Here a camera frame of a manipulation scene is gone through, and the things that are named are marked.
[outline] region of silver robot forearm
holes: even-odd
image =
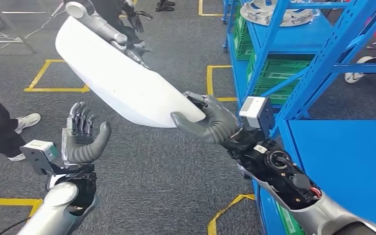
[[[328,197],[324,192],[322,193],[321,199],[314,205],[300,210],[290,210],[290,213],[307,234],[333,235],[352,223],[361,223],[365,227],[368,227],[371,230],[369,233],[371,235],[376,233],[375,223],[354,215]]]
[[[66,4],[66,11],[107,42],[114,41],[124,46],[127,42],[127,36],[117,31],[100,17],[91,1],[86,3],[88,4],[87,6],[79,2],[70,1]]]
[[[77,195],[78,187],[71,182],[52,187],[43,204],[18,235],[71,235],[99,203],[95,195],[93,203],[82,215],[74,215],[69,212],[69,207]]]

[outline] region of person in black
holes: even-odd
[[[37,124],[40,119],[39,114],[11,119],[7,109],[0,103],[0,153],[13,162],[25,159],[19,149],[25,145],[20,133],[23,129]]]
[[[173,8],[173,6],[175,6],[175,3],[172,1],[160,0],[158,3],[156,3],[156,5],[158,6],[155,9],[156,11],[174,11],[175,10],[175,8]]]
[[[357,61],[357,63],[376,64],[376,57],[364,56],[364,57],[361,57]],[[362,77],[364,77],[367,74],[373,74],[373,73],[347,72],[345,73],[345,81],[348,83],[355,83],[355,82],[358,82]]]

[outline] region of robot humanoid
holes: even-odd
[[[97,33],[137,63],[149,68],[142,56],[150,51],[135,33],[143,32],[139,16],[153,17],[144,11],[135,11],[132,0],[65,0],[66,11],[83,25]],[[125,26],[119,15],[125,12],[132,27]]]
[[[352,214],[329,198],[278,143],[265,137],[272,112],[269,99],[247,98],[240,112],[246,113],[252,126],[259,126],[259,129],[247,129],[212,95],[186,95],[201,108],[206,119],[201,123],[190,122],[181,113],[174,112],[171,118],[176,126],[204,142],[226,148],[240,170],[288,210],[306,234],[376,235],[376,224]],[[97,207],[93,161],[103,152],[111,128],[103,123],[99,136],[93,140],[93,121],[83,107],[83,103],[72,107],[67,128],[63,129],[64,168],[50,162],[55,152],[51,151],[54,149],[51,144],[42,147],[33,143],[22,147],[35,171],[48,175],[49,192],[18,235],[71,235]]]

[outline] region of gray fingertip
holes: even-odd
[[[93,122],[88,121],[86,123],[85,132],[87,136],[91,136],[93,134]]]
[[[205,102],[208,104],[209,107],[219,108],[219,109],[225,109],[227,110],[223,103],[216,99],[213,95],[208,95],[208,97],[205,99]]]
[[[76,113],[77,113],[77,109],[80,107],[80,103],[79,102],[77,102],[77,103],[75,103],[72,107],[71,107],[71,109],[70,109],[70,115],[76,115]]]
[[[212,106],[208,104],[207,106],[202,107],[201,111],[207,116],[208,114],[212,113]]]
[[[86,102],[84,102],[84,101],[81,101],[80,102],[80,106],[78,107],[78,109],[77,109],[77,113],[78,114],[81,114],[81,112],[83,111],[83,109],[86,107]]]
[[[87,119],[87,122],[94,120],[94,114],[90,115],[90,117]]]
[[[89,113],[90,109],[88,107],[84,107],[83,111],[81,112],[81,116],[86,116]]]
[[[86,132],[86,125],[87,125],[86,117],[85,116],[81,116],[81,118],[80,118],[80,126],[78,127],[80,133],[85,133]]]
[[[102,135],[103,139],[106,139],[106,141],[109,140],[110,138],[110,135],[112,134],[112,126],[110,125],[109,122],[107,121],[104,121],[100,124],[100,132],[99,132],[99,135]]]
[[[72,129],[72,127],[73,127],[73,119],[72,119],[72,117],[68,117],[67,118],[66,128],[67,129]]]
[[[74,116],[74,122],[75,122],[76,124],[78,124],[78,121],[80,120],[80,118],[81,118],[81,114],[80,114],[80,113],[77,113],[77,114]]]
[[[103,152],[104,148],[107,145],[107,142],[110,139],[110,136],[112,134],[112,127],[110,126],[110,123],[108,122],[102,122],[100,124],[100,131],[94,140],[92,144],[90,144],[90,149],[94,153],[95,156],[101,155]]]
[[[180,112],[172,112],[171,119],[177,127],[181,126],[183,120],[188,121],[185,115]]]
[[[184,92],[184,94],[186,94],[186,95],[200,95],[200,94],[194,93],[192,91],[186,91],[186,92]]]

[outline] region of white curved board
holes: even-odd
[[[171,112],[181,112],[193,122],[205,118],[161,75],[137,64],[73,17],[61,26],[55,48],[90,89],[133,123],[175,127]]]

